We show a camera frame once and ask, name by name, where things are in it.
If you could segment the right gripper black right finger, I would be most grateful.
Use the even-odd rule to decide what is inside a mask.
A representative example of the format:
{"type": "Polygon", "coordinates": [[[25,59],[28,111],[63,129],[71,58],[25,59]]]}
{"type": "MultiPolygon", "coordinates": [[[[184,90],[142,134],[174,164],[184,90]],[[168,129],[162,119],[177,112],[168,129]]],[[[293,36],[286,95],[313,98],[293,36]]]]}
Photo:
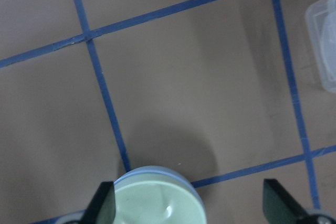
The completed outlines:
{"type": "Polygon", "coordinates": [[[263,213],[270,224],[312,223],[312,218],[276,179],[264,179],[263,213]]]}

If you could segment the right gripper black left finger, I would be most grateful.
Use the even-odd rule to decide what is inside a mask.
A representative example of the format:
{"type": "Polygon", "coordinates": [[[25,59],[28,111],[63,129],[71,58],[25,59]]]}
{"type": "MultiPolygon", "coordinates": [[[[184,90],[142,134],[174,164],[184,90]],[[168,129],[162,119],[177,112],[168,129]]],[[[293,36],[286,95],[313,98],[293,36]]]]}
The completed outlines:
{"type": "Polygon", "coordinates": [[[114,182],[102,182],[80,219],[80,223],[113,223],[116,216],[114,182]]]}

